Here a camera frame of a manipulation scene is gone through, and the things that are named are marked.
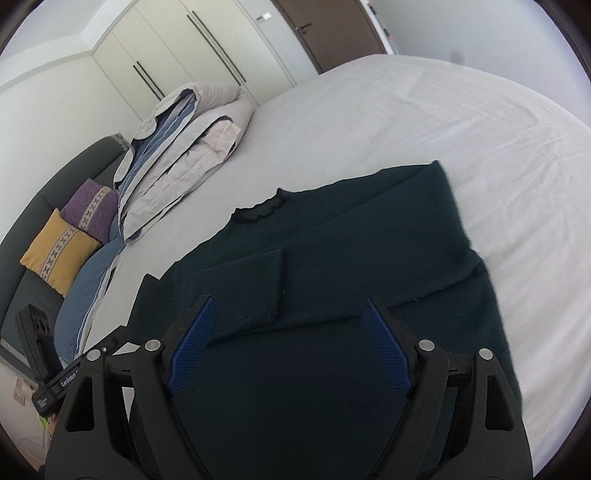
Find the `folded duvet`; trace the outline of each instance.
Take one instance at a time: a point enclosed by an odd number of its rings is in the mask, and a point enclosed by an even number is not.
[[[240,87],[188,83],[144,120],[115,173],[119,228],[136,241],[232,154],[255,105]]]

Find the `purple cushion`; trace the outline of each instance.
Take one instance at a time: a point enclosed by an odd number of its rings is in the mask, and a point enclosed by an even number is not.
[[[118,202],[116,190],[88,179],[63,208],[61,217],[106,245]]]

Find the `ceiling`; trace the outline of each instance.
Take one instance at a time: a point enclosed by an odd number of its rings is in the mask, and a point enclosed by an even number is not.
[[[59,38],[80,34],[107,0],[44,0],[14,34],[2,59]]]

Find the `yellow cushion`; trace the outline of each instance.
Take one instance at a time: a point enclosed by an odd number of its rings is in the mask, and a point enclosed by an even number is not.
[[[71,226],[55,210],[22,256],[21,265],[65,297],[82,265],[99,247],[97,240]]]

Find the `grey headboard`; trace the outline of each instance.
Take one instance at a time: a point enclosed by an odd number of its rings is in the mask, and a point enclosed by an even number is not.
[[[31,380],[32,373],[22,361],[24,349],[15,314],[31,303],[45,311],[54,325],[63,298],[40,277],[24,268],[19,260],[53,210],[61,210],[87,179],[113,185],[115,171],[127,149],[120,135],[102,138],[88,147],[33,197],[0,243],[0,357]]]

